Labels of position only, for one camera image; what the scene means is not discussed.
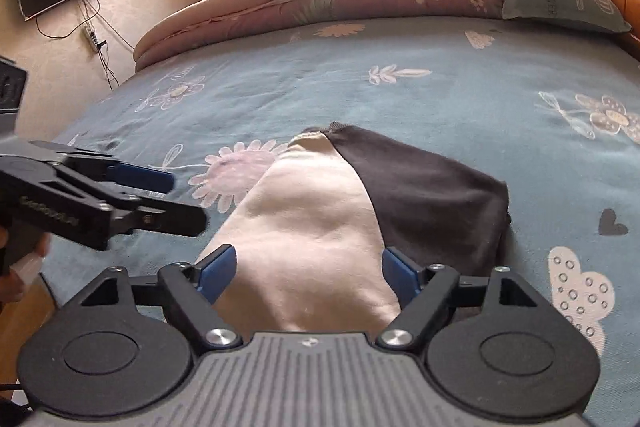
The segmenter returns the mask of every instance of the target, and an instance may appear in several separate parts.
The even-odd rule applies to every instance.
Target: bed
[[[640,28],[640,0],[611,1]],[[501,20],[499,0],[466,4],[457,14],[466,16],[361,18],[318,1],[269,32],[232,38],[226,28],[227,38],[199,45],[202,35],[185,44],[174,28],[174,44],[157,39],[160,51],[141,51],[140,71],[58,141],[172,172],[167,198],[206,208],[209,230],[195,239],[136,233],[105,252],[55,239],[43,275],[56,300],[107,266],[145,275],[196,261],[227,238],[235,208],[255,199],[252,188],[264,186],[290,140],[352,124],[506,182],[511,226],[496,262],[523,274],[596,347],[602,375],[588,418],[632,425],[640,415],[640,33]],[[309,23],[327,11],[330,20]],[[251,234],[255,248],[268,241]]]

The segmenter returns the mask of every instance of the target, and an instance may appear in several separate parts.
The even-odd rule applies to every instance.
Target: dark heart print
[[[629,229],[622,223],[616,223],[616,213],[612,208],[605,208],[600,215],[598,233],[600,235],[625,235]]]

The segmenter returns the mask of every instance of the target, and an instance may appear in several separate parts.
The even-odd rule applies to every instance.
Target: gray ridged panel
[[[180,393],[104,427],[506,427],[437,395],[417,363],[364,335],[258,333],[246,347],[207,355]],[[26,427],[80,427],[45,413]],[[577,416],[545,424],[584,427]]]

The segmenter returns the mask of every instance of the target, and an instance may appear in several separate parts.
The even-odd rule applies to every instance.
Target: logo
[[[31,200],[27,196],[21,196],[19,201],[21,205],[44,214],[47,217],[60,221],[60,223],[66,223],[68,225],[72,225],[73,227],[77,227],[80,223],[80,220],[77,217],[69,216],[64,212],[58,212],[53,208],[49,208],[44,203],[38,203],[37,201]]]

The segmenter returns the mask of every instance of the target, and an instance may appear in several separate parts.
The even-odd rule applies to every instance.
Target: wallpaper
[[[194,1],[100,0],[100,13],[135,46],[153,24]],[[81,20],[75,1],[39,17],[50,35],[66,34]],[[98,39],[108,42],[110,67],[126,80],[134,70],[130,50],[97,18],[94,23]],[[18,117],[18,133],[29,139],[52,139],[110,92],[99,57],[80,30],[64,40],[47,39],[33,20],[24,22],[16,0],[0,0],[0,55],[30,73]]]

